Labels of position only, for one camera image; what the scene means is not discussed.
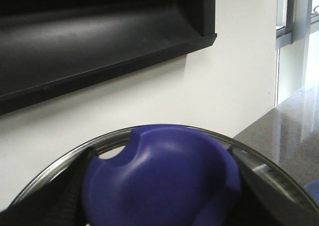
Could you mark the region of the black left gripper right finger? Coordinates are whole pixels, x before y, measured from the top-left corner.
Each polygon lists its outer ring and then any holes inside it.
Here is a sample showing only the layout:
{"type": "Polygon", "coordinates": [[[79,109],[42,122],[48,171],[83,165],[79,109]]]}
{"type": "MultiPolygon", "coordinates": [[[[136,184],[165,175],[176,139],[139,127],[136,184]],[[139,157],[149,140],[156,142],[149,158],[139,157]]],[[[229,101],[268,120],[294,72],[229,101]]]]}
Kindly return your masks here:
{"type": "Polygon", "coordinates": [[[232,145],[243,193],[228,216],[230,226],[317,226],[319,207],[285,171],[254,150],[232,145]]]}

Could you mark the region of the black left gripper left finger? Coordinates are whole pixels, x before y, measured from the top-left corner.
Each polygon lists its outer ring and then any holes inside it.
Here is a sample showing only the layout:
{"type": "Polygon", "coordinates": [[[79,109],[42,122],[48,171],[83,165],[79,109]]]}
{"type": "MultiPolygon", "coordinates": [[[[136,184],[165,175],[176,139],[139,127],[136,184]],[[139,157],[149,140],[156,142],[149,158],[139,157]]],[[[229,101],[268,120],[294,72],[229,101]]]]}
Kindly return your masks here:
{"type": "Polygon", "coordinates": [[[2,226],[85,226],[81,190],[94,148],[85,149],[50,183],[0,213],[2,226]]]}

